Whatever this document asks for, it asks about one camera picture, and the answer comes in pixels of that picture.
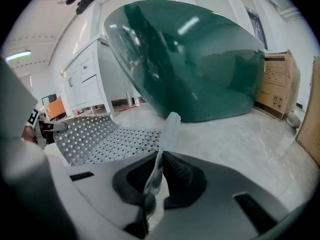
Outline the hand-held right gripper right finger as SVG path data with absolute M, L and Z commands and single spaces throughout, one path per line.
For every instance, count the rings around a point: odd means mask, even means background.
M 151 240 L 286 240 L 303 211 L 227 166 L 174 152 L 162 164 L 169 195 Z

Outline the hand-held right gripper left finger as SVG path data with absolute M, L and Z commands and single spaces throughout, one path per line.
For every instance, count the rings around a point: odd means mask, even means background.
M 135 240 L 125 229 L 137 222 L 141 208 L 124 203 L 113 189 L 117 171 L 148 155 L 103 162 L 65 166 L 62 159 L 46 155 L 55 190 L 67 212 L 78 240 Z

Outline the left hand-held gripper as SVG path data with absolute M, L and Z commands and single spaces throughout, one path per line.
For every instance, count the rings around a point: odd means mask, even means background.
M 36 107 L 31 112 L 26 125 L 32 128 L 34 141 L 43 150 L 46 145 L 50 145 L 55 142 L 54 132 L 66 131 L 68 129 L 68 125 L 66 123 L 46 121 L 45 114 Z

